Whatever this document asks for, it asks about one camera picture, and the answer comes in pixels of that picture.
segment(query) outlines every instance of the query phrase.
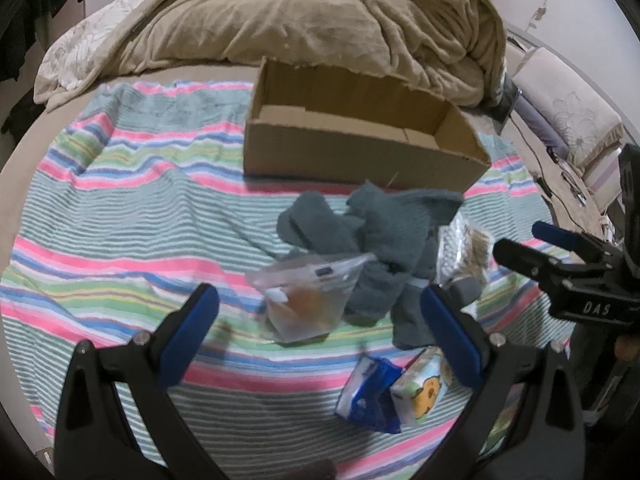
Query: cartoon bear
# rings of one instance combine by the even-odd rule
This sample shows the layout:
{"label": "cartoon bear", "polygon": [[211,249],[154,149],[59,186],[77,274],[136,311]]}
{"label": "cartoon bear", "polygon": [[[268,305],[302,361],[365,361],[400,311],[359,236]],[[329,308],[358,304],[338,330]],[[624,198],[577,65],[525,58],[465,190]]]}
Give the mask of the cartoon bear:
{"label": "cartoon bear", "polygon": [[439,377],[430,377],[422,383],[413,396],[415,418],[422,418],[431,411],[439,393]]}

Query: open cardboard box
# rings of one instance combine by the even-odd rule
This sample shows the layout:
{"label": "open cardboard box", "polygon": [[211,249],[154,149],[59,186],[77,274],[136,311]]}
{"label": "open cardboard box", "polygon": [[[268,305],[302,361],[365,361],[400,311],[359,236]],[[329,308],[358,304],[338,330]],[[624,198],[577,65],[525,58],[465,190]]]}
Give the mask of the open cardboard box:
{"label": "open cardboard box", "polygon": [[262,60],[247,175],[464,192],[490,165],[456,106],[401,79]]}

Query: beige comforter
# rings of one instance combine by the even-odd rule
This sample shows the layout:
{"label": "beige comforter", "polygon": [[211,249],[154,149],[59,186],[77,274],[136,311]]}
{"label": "beige comforter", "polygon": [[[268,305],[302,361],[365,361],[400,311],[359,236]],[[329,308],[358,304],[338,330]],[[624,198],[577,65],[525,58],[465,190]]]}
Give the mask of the beige comforter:
{"label": "beige comforter", "polygon": [[474,106],[500,97],[504,49],[490,0],[145,0],[102,41],[72,88],[39,75],[35,101],[51,110],[103,76],[269,56],[393,74]]}

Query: transparent plastic package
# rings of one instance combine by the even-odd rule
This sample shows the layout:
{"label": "transparent plastic package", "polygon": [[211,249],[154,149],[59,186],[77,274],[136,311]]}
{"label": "transparent plastic package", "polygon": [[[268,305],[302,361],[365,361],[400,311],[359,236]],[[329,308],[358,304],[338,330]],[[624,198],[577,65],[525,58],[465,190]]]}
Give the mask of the transparent plastic package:
{"label": "transparent plastic package", "polygon": [[248,272],[247,282],[264,295],[267,334],[291,343],[337,328],[362,267],[375,259],[304,254]]}
{"label": "transparent plastic package", "polygon": [[471,225],[459,211],[448,226],[438,231],[436,283],[443,284],[461,275],[471,275],[487,283],[494,238],[484,229]]}

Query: purple pillow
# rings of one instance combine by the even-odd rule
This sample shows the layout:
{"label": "purple pillow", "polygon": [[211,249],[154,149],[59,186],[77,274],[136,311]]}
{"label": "purple pillow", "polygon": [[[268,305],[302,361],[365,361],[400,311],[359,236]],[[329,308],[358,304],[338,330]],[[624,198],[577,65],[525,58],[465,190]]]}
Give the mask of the purple pillow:
{"label": "purple pillow", "polygon": [[516,110],[529,129],[536,134],[536,137],[542,141],[542,144],[551,148],[562,160],[566,160],[569,155],[569,146],[523,95],[518,97],[514,110]]}

